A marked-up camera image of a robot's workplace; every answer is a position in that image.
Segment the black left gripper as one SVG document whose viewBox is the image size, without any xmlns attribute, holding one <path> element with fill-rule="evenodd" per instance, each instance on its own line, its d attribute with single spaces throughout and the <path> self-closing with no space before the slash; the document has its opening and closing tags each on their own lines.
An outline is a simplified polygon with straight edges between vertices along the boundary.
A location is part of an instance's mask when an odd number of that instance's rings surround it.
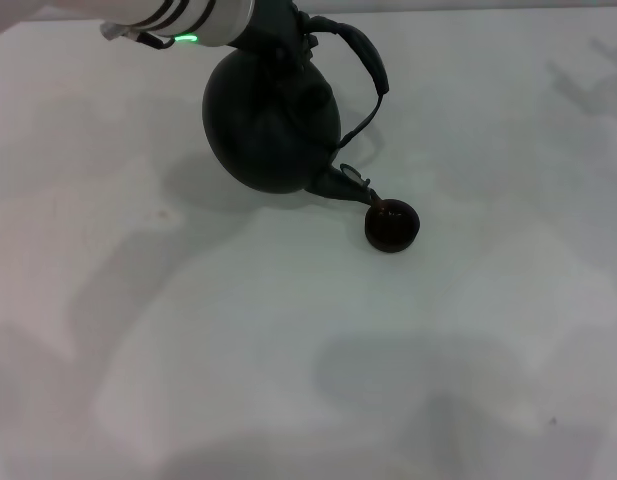
<svg viewBox="0 0 617 480">
<path fill-rule="evenodd" d="M 303 32 L 304 14 L 293 1 L 252 1 L 244 30 L 229 43 L 230 75 L 250 75 L 262 64 L 273 75 L 301 75 L 319 45 L 314 33 Z"/>
</svg>

